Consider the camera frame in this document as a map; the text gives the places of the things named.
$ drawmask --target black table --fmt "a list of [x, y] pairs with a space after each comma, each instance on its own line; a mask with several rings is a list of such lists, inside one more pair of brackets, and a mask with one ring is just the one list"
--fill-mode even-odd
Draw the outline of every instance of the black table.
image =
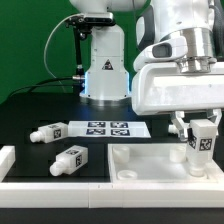
[[[167, 133], [169, 115], [136, 116], [131, 106], [96, 107], [79, 102], [74, 94], [16, 94], [0, 105], [0, 146], [16, 146], [16, 163], [3, 182], [109, 182], [108, 143], [179, 142]], [[205, 113], [187, 114], [206, 118]], [[39, 126], [69, 121], [145, 121], [148, 138], [66, 138], [52, 143], [32, 144], [31, 132]], [[224, 122], [219, 125], [214, 160], [224, 169]], [[52, 177], [49, 166], [56, 154], [72, 145], [88, 147], [87, 166], [73, 175]], [[223, 223], [223, 209], [0, 209], [1, 223]]]

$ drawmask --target white container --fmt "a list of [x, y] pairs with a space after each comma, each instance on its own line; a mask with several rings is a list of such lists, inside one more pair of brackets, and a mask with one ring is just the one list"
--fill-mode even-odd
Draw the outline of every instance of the white container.
[[56, 156], [56, 162], [50, 167], [53, 176], [62, 173], [72, 174], [88, 162], [88, 149], [74, 145]]
[[[129, 148], [129, 161], [117, 162], [114, 149]], [[164, 188], [172, 184], [183, 184], [186, 189], [190, 184], [224, 183], [223, 171], [213, 160], [204, 164], [206, 175], [196, 176], [189, 172], [192, 168], [190, 161], [186, 160], [186, 143], [161, 144], [109, 144], [108, 163], [112, 183], [131, 184], [164, 184]], [[199, 166], [193, 167], [199, 172]]]
[[55, 123], [38, 128], [30, 134], [31, 142], [52, 142], [58, 139], [68, 137], [68, 125], [64, 123]]

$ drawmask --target green wall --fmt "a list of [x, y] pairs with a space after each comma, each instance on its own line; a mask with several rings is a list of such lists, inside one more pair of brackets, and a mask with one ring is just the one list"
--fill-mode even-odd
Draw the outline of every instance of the green wall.
[[[50, 78], [43, 63], [46, 40], [62, 19], [74, 13], [77, 11], [69, 0], [1, 0], [0, 103], [11, 91]], [[126, 35], [125, 67], [131, 75], [134, 75], [132, 64], [138, 50], [135, 47], [133, 13], [115, 13], [115, 18]], [[82, 43], [82, 51], [83, 64], [85, 69], [88, 69], [90, 40]], [[56, 33], [49, 47], [48, 63], [57, 77], [74, 74], [72, 29], [61, 27]], [[61, 89], [48, 89], [48, 91], [61, 91]]]

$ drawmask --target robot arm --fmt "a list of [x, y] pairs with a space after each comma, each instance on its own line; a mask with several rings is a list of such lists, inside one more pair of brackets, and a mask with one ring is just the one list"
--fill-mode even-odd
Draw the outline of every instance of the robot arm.
[[70, 0], [81, 12], [132, 11], [141, 8], [147, 0]]
[[[143, 50], [135, 61], [135, 69], [140, 70], [132, 82], [134, 111], [149, 115], [224, 108], [224, 64], [215, 63], [208, 1], [152, 0], [151, 7], [155, 45]], [[186, 39], [184, 57], [167, 58], [166, 62], [148, 57], [148, 49], [178, 37]]]
[[185, 37], [177, 37], [146, 47], [135, 59], [134, 69], [141, 70], [147, 63], [174, 61], [188, 52]]

